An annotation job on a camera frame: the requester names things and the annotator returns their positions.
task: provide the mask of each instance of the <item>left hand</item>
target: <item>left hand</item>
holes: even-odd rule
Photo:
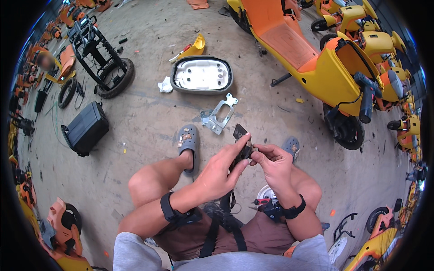
[[[198,189],[198,195],[202,197],[203,202],[221,198],[235,187],[238,178],[249,164],[249,161],[240,161],[229,175],[227,173],[233,160],[246,145],[250,137],[251,134],[247,133],[235,144],[226,145],[216,155],[211,157],[202,173],[193,183],[193,186]]]

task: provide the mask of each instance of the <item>foot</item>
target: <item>foot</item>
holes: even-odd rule
[[[193,151],[191,149],[183,150],[179,157],[185,159],[186,170],[191,170],[193,168]]]

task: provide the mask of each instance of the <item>metal bracket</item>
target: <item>metal bracket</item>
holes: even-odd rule
[[[227,122],[229,121],[230,117],[232,117],[232,114],[234,112],[233,105],[238,103],[238,99],[235,97],[232,97],[231,93],[226,94],[226,101],[220,101],[216,108],[211,113],[210,119],[208,120],[206,127],[213,131],[216,134],[220,134],[224,127],[226,126]],[[222,122],[217,120],[217,113],[222,107],[222,105],[227,104],[230,107],[230,111],[227,114],[227,116],[224,118]]]

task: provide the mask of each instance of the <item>scooter part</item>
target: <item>scooter part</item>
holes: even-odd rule
[[[336,240],[339,240],[342,236],[342,234],[346,233],[348,234],[350,237],[355,238],[355,236],[352,234],[352,231],[348,232],[348,231],[343,231],[344,226],[347,224],[348,221],[345,221],[348,217],[351,220],[354,220],[354,216],[357,215],[357,213],[352,213],[347,215],[346,217],[344,217],[344,219],[342,219],[342,221],[339,223],[338,227],[336,228],[335,232],[333,233],[333,242],[335,243]]]
[[[360,86],[360,91],[363,92],[358,118],[361,122],[366,124],[371,122],[372,95],[375,95],[377,98],[382,98],[383,95],[378,86],[361,72],[354,74],[354,81]]]
[[[223,131],[224,127],[226,126],[230,117],[232,117],[232,114],[235,111],[233,108],[233,105],[238,103],[238,99],[235,97],[232,97],[231,93],[228,93],[226,95],[226,98],[227,98],[226,101],[222,100],[218,103],[216,108],[211,113],[210,119],[208,120],[208,122],[206,124],[206,127],[216,134],[220,134]],[[227,116],[224,118],[223,121],[219,121],[219,120],[217,120],[217,113],[220,110],[220,108],[222,107],[222,105],[224,105],[224,104],[226,104],[230,107],[230,111],[227,114]]]
[[[68,146],[78,156],[89,156],[89,152],[109,131],[109,121],[101,106],[93,101],[87,105],[66,127],[60,126]]]
[[[77,79],[75,77],[70,78],[66,81],[60,88],[59,96],[57,99],[57,104],[59,108],[63,109],[67,107],[71,101],[77,87]]]
[[[98,28],[96,28],[95,23],[95,16],[91,18],[85,16],[80,22],[75,22],[68,36],[72,41],[72,49],[78,61],[98,84],[98,95],[101,98],[112,98],[122,92],[132,80],[134,65],[131,60],[125,58],[121,59],[119,57],[115,49],[113,49],[107,39],[101,34]],[[107,50],[109,59],[106,60],[97,48]],[[94,59],[93,62],[95,66],[100,66],[96,73],[91,70],[91,67],[89,67],[84,60],[89,54],[92,56],[92,59]],[[118,69],[116,76],[112,74],[115,68]]]
[[[186,56],[172,67],[174,90],[191,94],[226,94],[233,84],[230,64],[213,56]]]

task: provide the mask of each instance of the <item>electric scooter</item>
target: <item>electric scooter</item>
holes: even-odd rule
[[[288,70],[271,86],[295,77],[323,102],[324,121],[334,139],[346,149],[359,149],[365,134],[362,123],[371,121],[372,97],[381,98],[383,89],[379,72],[366,53],[353,41],[339,37],[319,53],[303,36],[296,18],[282,16],[279,0],[266,5],[261,0],[228,3],[233,10],[241,10],[240,20]]]

